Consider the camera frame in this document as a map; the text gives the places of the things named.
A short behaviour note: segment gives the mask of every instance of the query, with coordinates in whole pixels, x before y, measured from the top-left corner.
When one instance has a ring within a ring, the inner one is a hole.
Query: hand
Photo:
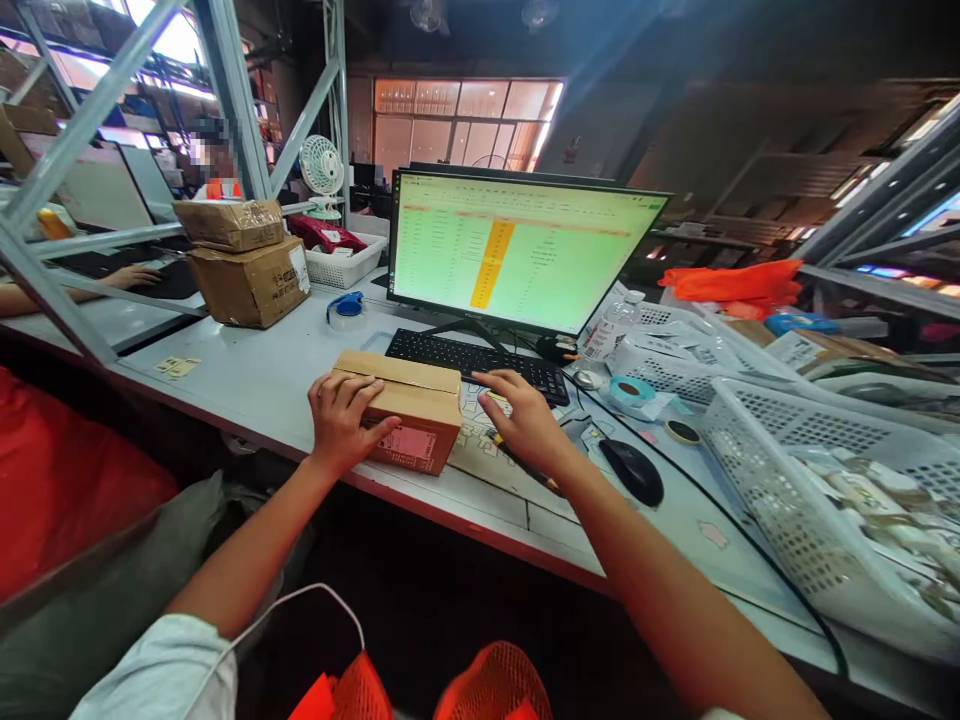
[[[513,370],[473,373],[513,406],[510,417],[486,393],[478,398],[480,406],[497,428],[511,451],[552,478],[569,472],[571,462],[582,458],[550,412],[547,401]]]
[[[313,452],[310,456],[333,479],[363,460],[387,435],[400,427],[392,415],[372,428],[360,427],[367,405],[383,390],[383,380],[356,375],[324,375],[310,387],[307,399],[313,412]]]
[[[120,268],[115,273],[101,278],[97,282],[101,285],[117,288],[117,290],[129,290],[137,285],[156,285],[163,279],[159,270],[152,270],[141,265],[127,265]]]

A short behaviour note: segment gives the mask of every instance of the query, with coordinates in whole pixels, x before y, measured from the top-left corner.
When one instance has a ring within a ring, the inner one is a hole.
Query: black mouse
[[[647,507],[657,507],[663,502],[663,480],[650,458],[632,445],[607,438],[600,441],[600,451],[637,500]]]

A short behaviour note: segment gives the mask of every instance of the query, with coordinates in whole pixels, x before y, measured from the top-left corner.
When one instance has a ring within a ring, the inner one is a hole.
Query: black keyboard
[[[560,368],[546,360],[502,353],[482,345],[447,340],[435,335],[424,336],[403,329],[397,330],[393,336],[393,341],[387,348],[387,357],[452,368],[459,371],[460,377],[472,383],[477,382],[470,375],[474,370],[516,370],[524,380],[543,393],[550,405],[570,404],[563,373]]]

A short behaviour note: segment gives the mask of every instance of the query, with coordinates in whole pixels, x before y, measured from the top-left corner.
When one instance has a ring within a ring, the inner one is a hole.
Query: metal shelving frame
[[[84,279],[66,280],[47,270],[43,261],[90,250],[103,250],[170,237],[182,232],[180,223],[164,223],[87,235],[71,240],[31,244],[24,240],[23,229],[36,217],[37,211],[59,187],[97,132],[97,128],[116,104],[117,98],[122,95],[130,78],[142,67],[167,23],[186,2],[187,0],[157,0],[150,14],[117,53],[110,69],[100,78],[93,92],[79,107],[74,106],[73,116],[50,147],[49,152],[37,161],[11,202],[0,212],[0,263],[73,343],[81,355],[99,365],[111,365],[119,362],[120,358],[97,328],[79,311],[76,303],[63,290],[62,284],[93,289],[101,295],[175,310],[187,315],[205,315],[206,311],[196,310],[173,301],[156,300],[124,290],[105,288],[103,285]],[[324,27],[327,28],[329,23],[325,42],[326,67],[271,174],[267,170],[266,153],[260,138],[233,2],[232,0],[192,0],[191,5],[197,19],[204,56],[211,71],[213,91],[227,126],[228,141],[236,160],[244,199],[267,200],[277,197],[293,167],[300,146],[309,134],[328,96],[332,99],[331,113],[336,112],[341,128],[339,147],[344,168],[349,164],[349,148],[343,140],[347,136],[344,2],[345,0],[323,0]],[[27,10],[24,14],[24,25],[33,37],[40,59],[34,70],[28,74],[23,86],[13,93],[12,97],[19,99],[26,96],[30,87],[48,68],[54,71],[54,80],[58,82],[58,87],[62,81],[62,78],[59,80],[57,78],[56,65],[50,49],[36,23],[30,22],[32,19],[32,15]],[[333,90],[336,92],[331,96],[330,93]],[[349,196],[347,193],[344,195],[343,224],[346,227],[350,207]],[[310,202],[288,205],[284,207],[284,214],[302,212],[313,206]]]
[[[960,239],[960,225],[905,233],[960,189],[960,106],[843,207],[793,257],[801,273],[879,298],[960,320],[960,299],[857,272],[860,265]]]

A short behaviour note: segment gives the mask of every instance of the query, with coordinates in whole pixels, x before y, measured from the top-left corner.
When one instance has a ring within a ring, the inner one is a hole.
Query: person
[[[571,444],[536,389],[512,370],[475,375],[510,402],[513,411],[506,417],[491,397],[479,399],[513,452],[560,485],[634,627],[694,712],[751,720],[826,717],[780,653]],[[211,675],[214,663],[253,620],[337,478],[400,426],[397,417],[372,428],[361,425],[381,389],[382,381],[372,377],[324,376],[313,384],[308,394],[313,451],[87,694],[73,713],[75,720],[233,717],[236,661],[228,655]],[[640,709],[630,714],[639,716]],[[549,713],[510,717],[544,720],[544,715]]]
[[[141,267],[139,265],[128,265],[120,268],[114,273],[97,280],[98,283],[106,287],[116,288],[117,290],[129,290],[139,285],[156,285],[162,276],[157,270]],[[102,297],[90,290],[77,290],[76,288],[64,288],[67,295],[76,302],[82,303],[87,300]],[[4,283],[0,285],[0,318],[16,317],[18,315],[28,315],[39,312],[40,308],[16,283]]]
[[[243,199],[224,121],[211,115],[201,115],[191,135],[192,148],[196,148],[194,159],[200,164],[204,180],[204,185],[197,190],[193,199]]]

